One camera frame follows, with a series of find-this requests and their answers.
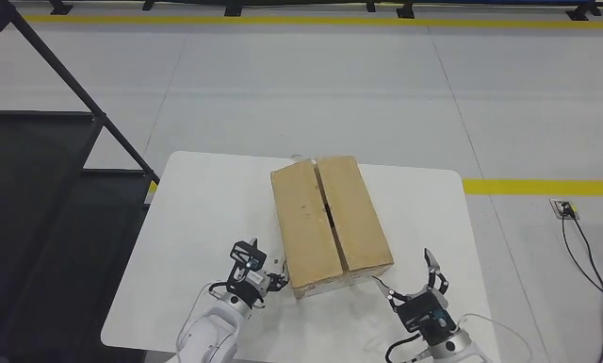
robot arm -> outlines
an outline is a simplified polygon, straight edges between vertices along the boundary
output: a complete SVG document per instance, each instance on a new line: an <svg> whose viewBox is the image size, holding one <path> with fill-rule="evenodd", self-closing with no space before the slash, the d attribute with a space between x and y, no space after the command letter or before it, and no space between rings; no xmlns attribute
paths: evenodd
<svg viewBox="0 0 603 363"><path fill-rule="evenodd" d="M482 363L492 363L469 334L459 327L446 311L448 302L444 294L448 290L448 280L440 272L440 265L428 249L425 249L425 261L429 270L428 283L420 292L414 294L397 293L381 279L373 277L406 331L418 332L402 343L423 337L428 344L425 351L409 362L418 362L432 356L434 363L456 363L470 356L478 356ZM440 282L437 289L436 278ZM389 355L393 347L400 344L394 344L387 350L385 360L388 363L391 363Z"/></svg>
<svg viewBox="0 0 603 363"><path fill-rule="evenodd" d="M238 348L238 336L252 315L256 302L288 283L282 273L263 272L266 255L251 243L235 243L230 254L235 265L226 282L214 283L209 293L214 305L200 318L185 325L176 342L177 353L167 363L228 363ZM216 288L224 287L219 293Z"/></svg>

wall outlet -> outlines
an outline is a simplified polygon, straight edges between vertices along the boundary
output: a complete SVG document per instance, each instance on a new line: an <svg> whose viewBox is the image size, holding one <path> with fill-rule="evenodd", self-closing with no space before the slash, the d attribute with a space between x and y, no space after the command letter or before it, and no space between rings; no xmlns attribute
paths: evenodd
<svg viewBox="0 0 603 363"><path fill-rule="evenodd" d="M573 203L565 199L551 199L550 205L553 207L553 212L555 213L557 219L563 219L563 204L565 202L569 203L569 206L572 207L572 209L574 210L574 214L576 215L576 220L579 221L580 216L578 215L578 209ZM572 218L569 215L565 215L565 219L571 220Z"/></svg>

cardboard box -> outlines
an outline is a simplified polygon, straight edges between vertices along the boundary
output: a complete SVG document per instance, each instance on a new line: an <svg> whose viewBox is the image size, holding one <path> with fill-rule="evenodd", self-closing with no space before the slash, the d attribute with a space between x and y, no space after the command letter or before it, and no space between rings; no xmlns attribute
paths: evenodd
<svg viewBox="0 0 603 363"><path fill-rule="evenodd" d="M314 166L305 160L272 172L290 286L300 299L343 274Z"/></svg>
<svg viewBox="0 0 603 363"><path fill-rule="evenodd" d="M271 174L291 287L300 299L379 275L394 259L354 157Z"/></svg>

floor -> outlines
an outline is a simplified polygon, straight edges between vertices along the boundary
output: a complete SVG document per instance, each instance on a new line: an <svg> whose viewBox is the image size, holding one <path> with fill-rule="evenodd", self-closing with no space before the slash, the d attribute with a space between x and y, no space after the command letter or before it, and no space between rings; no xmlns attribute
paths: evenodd
<svg viewBox="0 0 603 363"><path fill-rule="evenodd" d="M46 6L20 5L23 14ZM73 14L138 14L82 4ZM217 8L158 6L156 15ZM253 9L324 15L325 8ZM338 9L363 14L362 7ZM392 13L381 8L380 13ZM417 8L417 18L564 21L562 10ZM34 24L159 174L177 150L354 155L463 178L603 177L600 30L359 25ZM0 108L85 110L18 32L0 35ZM89 167L137 168L108 134ZM543 195L467 195L495 320L534 362L596 362L601 293L564 249ZM603 200L570 197L603 265ZM568 227L577 258L586 254ZM504 362L521 342L497 328ZM164 355L149 355L159 361Z"/></svg>

white table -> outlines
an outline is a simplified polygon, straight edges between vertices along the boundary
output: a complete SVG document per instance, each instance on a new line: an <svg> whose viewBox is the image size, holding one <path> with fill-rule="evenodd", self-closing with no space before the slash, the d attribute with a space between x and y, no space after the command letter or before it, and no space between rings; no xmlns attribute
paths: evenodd
<svg viewBox="0 0 603 363"><path fill-rule="evenodd" d="M174 352L176 335L199 289L230 272L228 255L235 241L258 237L259 248L270 258L282 258L269 174L291 163L283 158L174 153L106 319L103 343ZM446 297L451 316L474 312L490 317L459 175L380 165L360 169L396 262L383 275L384 282L400 292L421 289L427 283L423 248L428 247L450 282ZM212 301L207 296L195 314ZM493 326L474 322L468 330L499 361ZM287 288L270 294L266 309L254 311L236 357L381 363L387 346L404 337L401 322L371 282L299 302ZM415 341L395 356L411 357L425 346Z"/></svg>

